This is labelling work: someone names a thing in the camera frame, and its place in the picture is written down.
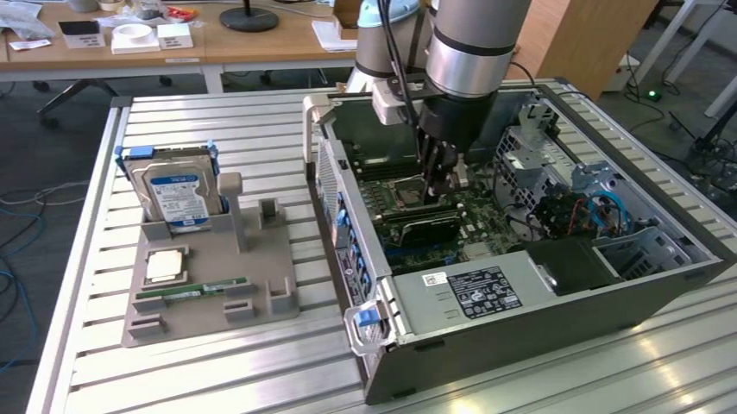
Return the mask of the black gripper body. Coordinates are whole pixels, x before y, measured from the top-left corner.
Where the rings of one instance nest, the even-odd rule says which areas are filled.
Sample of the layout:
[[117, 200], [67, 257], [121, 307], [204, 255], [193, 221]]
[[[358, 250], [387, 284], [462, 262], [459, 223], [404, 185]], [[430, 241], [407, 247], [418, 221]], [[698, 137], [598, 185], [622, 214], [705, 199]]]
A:
[[467, 151], [480, 136], [494, 96], [460, 98], [450, 95], [423, 100], [419, 128], [431, 138]]

